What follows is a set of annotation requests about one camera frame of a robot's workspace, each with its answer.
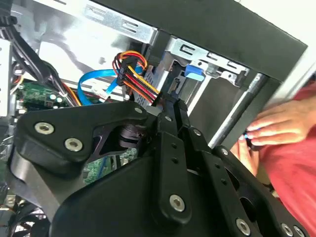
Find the silver metal frame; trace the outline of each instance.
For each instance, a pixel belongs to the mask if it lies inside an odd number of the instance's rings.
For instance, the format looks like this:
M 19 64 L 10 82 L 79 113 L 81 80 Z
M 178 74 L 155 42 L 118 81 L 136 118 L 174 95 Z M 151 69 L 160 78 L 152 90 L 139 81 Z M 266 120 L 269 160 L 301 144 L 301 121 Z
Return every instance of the silver metal frame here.
M 34 0 L 64 13 L 84 20 L 91 20 L 102 26 L 143 43 L 153 44 L 157 28 L 134 20 L 119 12 L 88 0 Z
M 10 80 L 11 80 L 11 42 L 0 39 L 0 117 L 6 117 L 10 104 Z

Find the bolt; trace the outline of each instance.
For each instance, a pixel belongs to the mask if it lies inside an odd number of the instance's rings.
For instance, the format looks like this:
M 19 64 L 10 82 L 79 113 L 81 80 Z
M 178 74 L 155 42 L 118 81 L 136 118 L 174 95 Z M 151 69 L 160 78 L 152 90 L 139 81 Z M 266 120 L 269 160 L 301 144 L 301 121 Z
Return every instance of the bolt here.
M 299 235 L 300 237 L 305 237 L 303 231 L 301 231 L 300 228 L 298 228 L 297 226 L 294 226 L 294 229 L 295 229 L 295 231 L 298 233 L 298 235 Z
M 78 152 L 82 149 L 83 144 L 77 138 L 68 138 L 65 141 L 65 147 L 72 152 Z
M 172 208 L 175 209 L 176 211 L 179 211 L 179 212 L 184 211 L 185 204 L 184 204 L 183 199 L 180 196 L 176 194 L 171 195 L 169 198 L 169 202 Z
M 170 118 L 169 116 L 165 116 L 164 118 L 165 118 L 166 120 L 168 120 L 169 122 L 172 121 L 172 118 Z
M 282 227 L 283 231 L 287 234 L 287 236 L 290 236 L 290 237 L 293 236 L 293 232 L 292 232 L 292 230 L 287 226 L 287 224 L 281 223 L 281 227 Z
M 201 132 L 198 131 L 197 129 L 194 129 L 193 131 L 194 131 L 194 133 L 195 133 L 197 136 L 201 136 L 201 135 L 202 135 Z
M 224 155 L 226 155 L 226 156 L 228 155 L 228 151 L 226 151 L 224 148 L 222 148 L 221 151 L 222 151 L 222 153 L 223 153 Z
M 36 132 L 44 135 L 52 134 L 55 130 L 53 125 L 47 122 L 38 122 L 34 128 Z
M 249 236 L 251 234 L 250 228 L 244 220 L 237 218 L 236 225 L 245 236 Z
M 143 112 L 141 109 L 139 109 L 139 108 L 137 108 L 137 107 L 135 108 L 135 111 L 138 112 L 138 113 L 140 113 L 140 114 Z

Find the red wire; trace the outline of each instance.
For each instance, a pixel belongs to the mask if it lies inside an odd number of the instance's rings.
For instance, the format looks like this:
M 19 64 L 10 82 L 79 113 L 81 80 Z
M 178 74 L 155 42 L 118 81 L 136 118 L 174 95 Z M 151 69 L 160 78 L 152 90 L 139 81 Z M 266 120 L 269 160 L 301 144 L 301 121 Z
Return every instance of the red wire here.
M 145 87 L 143 87 L 136 79 L 134 79 L 133 77 L 131 77 L 129 74 L 126 74 L 126 76 L 135 84 L 138 86 L 138 88 L 140 88 L 141 90 L 143 90 L 147 95 L 150 96 L 150 98 L 152 98 L 153 100 L 155 100 L 156 98 L 154 97 L 154 95 L 147 90 Z

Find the green circuit board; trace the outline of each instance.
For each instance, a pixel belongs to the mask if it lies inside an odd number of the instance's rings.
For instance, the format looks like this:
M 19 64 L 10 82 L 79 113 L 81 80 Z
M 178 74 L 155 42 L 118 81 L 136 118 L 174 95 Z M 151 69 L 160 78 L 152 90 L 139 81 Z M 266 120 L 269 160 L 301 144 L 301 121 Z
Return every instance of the green circuit board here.
M 68 107 L 66 100 L 58 92 L 38 82 L 23 83 L 17 91 L 17 99 L 23 102 L 27 111 Z M 88 96 L 88 99 L 93 104 L 99 103 L 98 98 Z

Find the black plastic bracket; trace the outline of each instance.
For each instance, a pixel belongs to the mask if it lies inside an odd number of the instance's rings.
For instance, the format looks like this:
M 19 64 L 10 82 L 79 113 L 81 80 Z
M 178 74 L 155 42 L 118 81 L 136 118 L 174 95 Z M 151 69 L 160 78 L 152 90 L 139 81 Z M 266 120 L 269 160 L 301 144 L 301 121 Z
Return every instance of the black plastic bracket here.
M 90 155 L 95 155 L 93 137 L 102 135 L 97 146 L 101 147 L 115 128 L 126 124 L 142 124 L 146 119 L 147 112 L 135 102 L 30 112 L 19 119 L 14 143 L 17 152 L 25 159 L 56 175 L 73 177 L 81 173 Z M 38 133 L 35 130 L 38 122 L 51 124 L 54 131 L 48 135 Z M 65 147 L 68 138 L 80 140 L 83 148 L 78 152 L 69 151 Z
M 158 115 L 153 183 L 153 217 L 167 232 L 187 224 L 192 215 L 183 141 L 177 136 L 174 98 L 166 95 Z

